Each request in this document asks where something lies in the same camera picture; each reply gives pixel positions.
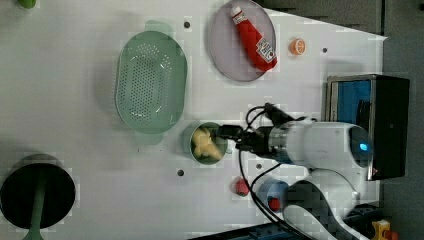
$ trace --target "green handle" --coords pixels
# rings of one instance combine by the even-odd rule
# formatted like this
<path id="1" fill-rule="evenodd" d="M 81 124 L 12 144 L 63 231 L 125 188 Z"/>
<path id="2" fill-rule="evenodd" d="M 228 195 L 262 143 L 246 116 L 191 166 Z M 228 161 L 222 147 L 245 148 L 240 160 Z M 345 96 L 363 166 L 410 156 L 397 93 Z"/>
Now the green handle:
<path id="1" fill-rule="evenodd" d="M 18 0 L 18 3 L 26 9 L 33 8 L 36 2 L 37 0 Z"/>
<path id="2" fill-rule="evenodd" d="M 31 216 L 31 227 L 23 240 L 43 240 L 40 234 L 41 218 L 43 216 L 44 197 L 46 194 L 46 177 L 40 174 L 35 189 L 34 205 Z"/>
<path id="3" fill-rule="evenodd" d="M 156 20 L 149 20 L 145 23 L 144 31 L 156 31 L 171 36 L 174 32 L 172 27 L 164 22 L 159 22 Z"/>

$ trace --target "white cap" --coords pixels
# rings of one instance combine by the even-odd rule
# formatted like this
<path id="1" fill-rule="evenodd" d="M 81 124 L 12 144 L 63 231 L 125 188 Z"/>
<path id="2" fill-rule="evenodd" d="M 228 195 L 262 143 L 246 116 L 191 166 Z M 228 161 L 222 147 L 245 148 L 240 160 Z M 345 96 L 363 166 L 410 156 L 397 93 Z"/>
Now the white cap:
<path id="1" fill-rule="evenodd" d="M 231 17 L 234 17 L 235 15 L 237 15 L 240 12 L 241 12 L 241 8 L 239 6 L 233 7 L 233 9 L 231 9 Z"/>

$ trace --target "screw hole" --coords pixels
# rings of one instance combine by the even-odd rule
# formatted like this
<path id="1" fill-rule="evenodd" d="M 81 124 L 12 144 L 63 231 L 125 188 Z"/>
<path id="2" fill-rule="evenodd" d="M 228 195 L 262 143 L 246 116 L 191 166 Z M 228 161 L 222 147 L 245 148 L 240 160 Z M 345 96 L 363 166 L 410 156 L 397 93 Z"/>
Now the screw hole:
<path id="1" fill-rule="evenodd" d="M 177 175 L 180 177 L 184 176 L 184 170 L 182 169 L 178 170 Z"/>

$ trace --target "black round base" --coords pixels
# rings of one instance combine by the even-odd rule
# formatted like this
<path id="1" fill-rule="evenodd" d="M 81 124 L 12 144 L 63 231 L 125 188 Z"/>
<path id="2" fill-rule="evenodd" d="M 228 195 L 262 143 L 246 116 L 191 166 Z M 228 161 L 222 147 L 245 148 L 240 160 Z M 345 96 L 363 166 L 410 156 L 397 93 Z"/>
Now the black round base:
<path id="1" fill-rule="evenodd" d="M 13 225 L 29 229 L 34 194 L 40 173 L 46 178 L 41 228 L 62 220 L 75 202 L 75 184 L 62 168 L 46 163 L 35 163 L 13 172 L 0 190 L 0 208 Z"/>

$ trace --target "round plate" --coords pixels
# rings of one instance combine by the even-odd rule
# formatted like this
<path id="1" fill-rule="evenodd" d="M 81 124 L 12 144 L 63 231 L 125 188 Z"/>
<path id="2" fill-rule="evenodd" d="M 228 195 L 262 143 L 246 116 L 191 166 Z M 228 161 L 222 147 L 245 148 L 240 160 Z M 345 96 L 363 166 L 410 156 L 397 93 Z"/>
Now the round plate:
<path id="1" fill-rule="evenodd" d="M 218 69 L 230 79 L 253 81 L 265 72 L 255 68 L 240 42 L 237 27 L 231 19 L 233 6 L 240 6 L 247 18 L 275 49 L 274 26 L 263 8 L 250 0 L 228 2 L 218 10 L 212 21 L 209 48 Z"/>

